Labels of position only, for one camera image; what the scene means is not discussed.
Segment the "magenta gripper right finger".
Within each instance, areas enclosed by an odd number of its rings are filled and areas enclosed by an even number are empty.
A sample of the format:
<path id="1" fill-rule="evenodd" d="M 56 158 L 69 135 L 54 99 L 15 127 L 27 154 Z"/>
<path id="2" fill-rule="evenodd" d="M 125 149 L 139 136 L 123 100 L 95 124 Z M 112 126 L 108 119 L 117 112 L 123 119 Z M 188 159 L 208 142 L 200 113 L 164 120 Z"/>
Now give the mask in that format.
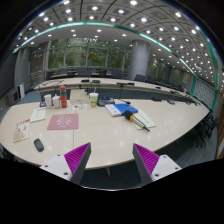
<path id="1" fill-rule="evenodd" d="M 168 155 L 159 156 L 136 143 L 133 144 L 133 156 L 144 185 L 181 170 Z"/>

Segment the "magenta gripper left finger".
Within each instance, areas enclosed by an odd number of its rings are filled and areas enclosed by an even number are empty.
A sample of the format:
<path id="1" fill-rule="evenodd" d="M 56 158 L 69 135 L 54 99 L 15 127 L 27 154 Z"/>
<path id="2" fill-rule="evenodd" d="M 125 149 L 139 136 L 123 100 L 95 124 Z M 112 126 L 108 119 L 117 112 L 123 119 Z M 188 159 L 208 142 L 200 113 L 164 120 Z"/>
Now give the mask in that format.
<path id="1" fill-rule="evenodd" d="M 86 143 L 64 155 L 54 156 L 41 169 L 79 185 L 90 154 L 91 144 Z"/>

